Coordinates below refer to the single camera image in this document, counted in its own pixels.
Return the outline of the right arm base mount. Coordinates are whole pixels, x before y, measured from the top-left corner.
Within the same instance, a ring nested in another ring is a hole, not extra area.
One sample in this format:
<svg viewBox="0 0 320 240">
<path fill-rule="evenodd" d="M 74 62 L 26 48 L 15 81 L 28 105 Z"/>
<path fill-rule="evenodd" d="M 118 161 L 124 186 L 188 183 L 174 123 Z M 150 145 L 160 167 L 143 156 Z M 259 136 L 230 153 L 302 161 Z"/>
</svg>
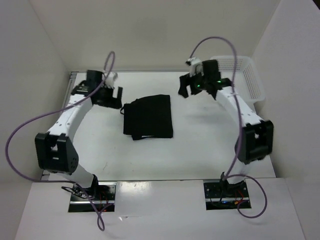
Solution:
<svg viewBox="0 0 320 240">
<path fill-rule="evenodd" d="M 203 182 L 206 210 L 250 209 L 251 203 L 245 181 L 225 188 L 219 180 Z"/>
</svg>

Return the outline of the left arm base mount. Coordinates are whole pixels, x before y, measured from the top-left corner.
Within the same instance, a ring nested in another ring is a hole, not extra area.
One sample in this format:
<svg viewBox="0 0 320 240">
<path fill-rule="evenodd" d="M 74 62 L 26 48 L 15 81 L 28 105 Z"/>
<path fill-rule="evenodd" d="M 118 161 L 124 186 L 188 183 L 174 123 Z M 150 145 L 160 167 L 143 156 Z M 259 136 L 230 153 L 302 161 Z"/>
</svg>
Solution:
<svg viewBox="0 0 320 240">
<path fill-rule="evenodd" d="M 102 192 L 90 197 L 93 204 L 99 212 L 114 212 L 117 183 L 112 181 L 100 181 L 99 187 L 102 188 Z M 71 194 L 68 207 L 69 213 L 94 212 L 94 208 L 90 204 L 90 201 L 78 188 L 62 186 L 61 189 Z"/>
</svg>

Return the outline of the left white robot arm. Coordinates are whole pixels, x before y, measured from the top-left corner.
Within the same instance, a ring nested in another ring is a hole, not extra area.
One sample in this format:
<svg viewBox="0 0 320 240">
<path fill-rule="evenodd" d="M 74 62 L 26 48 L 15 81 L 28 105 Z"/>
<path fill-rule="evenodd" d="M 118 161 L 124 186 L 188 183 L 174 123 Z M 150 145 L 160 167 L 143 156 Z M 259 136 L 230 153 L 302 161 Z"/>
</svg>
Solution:
<svg viewBox="0 0 320 240">
<path fill-rule="evenodd" d="M 106 191 L 106 187 L 99 185 L 97 176 L 81 166 L 73 140 L 82 120 L 94 105 L 113 109 L 122 107 L 123 88 L 119 87 L 117 96 L 113 96 L 117 78 L 116 72 L 88 70 L 86 79 L 72 89 L 66 110 L 56 123 L 46 133 L 35 136 L 39 167 L 71 181 L 73 187 L 69 192 L 81 198 L 85 196 L 94 200 Z"/>
</svg>

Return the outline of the black shorts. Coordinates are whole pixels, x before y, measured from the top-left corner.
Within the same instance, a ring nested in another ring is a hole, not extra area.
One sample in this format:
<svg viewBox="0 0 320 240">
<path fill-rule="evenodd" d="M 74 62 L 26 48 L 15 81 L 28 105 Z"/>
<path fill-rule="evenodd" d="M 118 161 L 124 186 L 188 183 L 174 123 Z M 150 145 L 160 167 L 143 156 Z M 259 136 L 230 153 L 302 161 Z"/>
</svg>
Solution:
<svg viewBox="0 0 320 240">
<path fill-rule="evenodd" d="M 123 134 L 131 136 L 134 141 L 171 139 L 174 135 L 169 95 L 137 98 L 124 104 L 120 113 L 123 115 Z"/>
</svg>

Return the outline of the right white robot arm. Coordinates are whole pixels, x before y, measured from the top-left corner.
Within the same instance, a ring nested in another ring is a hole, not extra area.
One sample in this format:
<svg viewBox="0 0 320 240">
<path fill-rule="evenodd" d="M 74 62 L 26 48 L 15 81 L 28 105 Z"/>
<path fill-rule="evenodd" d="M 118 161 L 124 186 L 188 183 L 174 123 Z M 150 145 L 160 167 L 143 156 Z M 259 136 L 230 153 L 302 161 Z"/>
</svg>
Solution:
<svg viewBox="0 0 320 240">
<path fill-rule="evenodd" d="M 186 61 L 189 73 L 180 76 L 178 94 L 184 98 L 207 92 L 239 125 L 239 135 L 231 166 L 221 174 L 219 191 L 230 197 L 243 184 L 253 163 L 263 160 L 272 152 L 274 125 L 263 120 L 237 93 L 233 80 L 223 78 L 215 59 L 201 61 L 191 57 Z"/>
</svg>

